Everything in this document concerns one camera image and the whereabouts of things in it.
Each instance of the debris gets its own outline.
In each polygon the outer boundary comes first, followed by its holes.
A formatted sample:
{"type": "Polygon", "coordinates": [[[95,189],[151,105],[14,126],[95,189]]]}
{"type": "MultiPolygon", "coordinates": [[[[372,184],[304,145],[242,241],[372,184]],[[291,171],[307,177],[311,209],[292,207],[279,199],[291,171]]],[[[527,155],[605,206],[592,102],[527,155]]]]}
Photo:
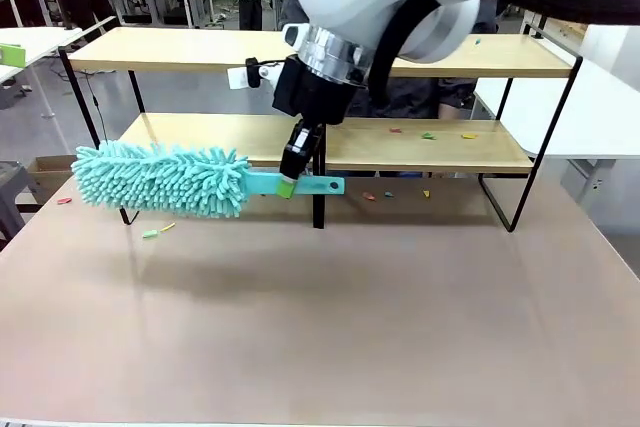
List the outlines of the debris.
{"type": "Polygon", "coordinates": [[[176,226],[176,223],[172,223],[167,225],[164,229],[160,229],[160,232],[166,232],[167,230],[173,229],[176,226]]]}

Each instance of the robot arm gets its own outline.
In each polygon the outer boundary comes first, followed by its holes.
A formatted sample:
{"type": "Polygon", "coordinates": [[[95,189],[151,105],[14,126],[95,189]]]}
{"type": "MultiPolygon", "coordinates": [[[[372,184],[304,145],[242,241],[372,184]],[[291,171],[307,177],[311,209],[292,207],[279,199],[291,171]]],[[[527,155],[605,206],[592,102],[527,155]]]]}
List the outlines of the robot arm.
{"type": "MultiPolygon", "coordinates": [[[[640,24],[640,0],[502,0],[551,17],[591,24],[640,24]]],[[[287,26],[297,55],[279,66],[274,107],[302,116],[280,171],[295,182],[326,124],[342,122],[358,88],[385,102],[397,56],[435,62],[471,32],[478,0],[300,0],[309,25],[287,26]]]]}

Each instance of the cable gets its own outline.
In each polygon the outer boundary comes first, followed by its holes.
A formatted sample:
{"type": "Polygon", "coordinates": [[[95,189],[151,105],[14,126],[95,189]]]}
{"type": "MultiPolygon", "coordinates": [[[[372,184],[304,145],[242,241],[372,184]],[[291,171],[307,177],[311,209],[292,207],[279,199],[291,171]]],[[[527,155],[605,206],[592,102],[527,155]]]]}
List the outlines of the cable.
{"type": "Polygon", "coordinates": [[[134,8],[138,7],[140,9],[140,12],[142,12],[143,14],[149,14],[149,10],[145,11],[142,8],[142,4],[144,2],[144,0],[138,0],[138,2],[136,2],[135,0],[127,0],[127,2],[129,2],[129,4],[131,4],[134,8]]]}
{"type": "Polygon", "coordinates": [[[98,99],[96,98],[96,94],[93,93],[91,83],[89,82],[89,74],[87,72],[84,72],[84,78],[87,81],[87,86],[89,86],[89,91],[91,92],[91,97],[93,98],[93,105],[95,105],[96,110],[98,111],[98,115],[100,116],[100,123],[102,124],[102,133],[104,134],[104,140],[109,140],[109,137],[107,136],[107,129],[104,126],[104,119],[102,118],[102,112],[100,111],[100,107],[98,106],[98,99]]]}
{"type": "Polygon", "coordinates": [[[281,64],[283,62],[285,62],[286,59],[280,59],[280,60],[263,60],[262,62],[258,62],[255,65],[264,65],[266,67],[275,67],[277,64],[281,64]]]}
{"type": "MultiPolygon", "coordinates": [[[[60,80],[62,80],[63,82],[69,82],[69,77],[67,77],[67,74],[65,72],[62,71],[57,71],[53,68],[53,64],[56,63],[56,60],[58,60],[59,57],[57,56],[52,56],[51,57],[51,62],[49,62],[49,71],[56,74],[58,76],[58,78],[60,80]]],[[[83,70],[83,71],[77,71],[74,70],[74,72],[78,73],[78,74],[84,74],[87,75],[89,77],[93,77],[94,75],[96,75],[95,73],[88,73],[87,71],[83,70]]]]}

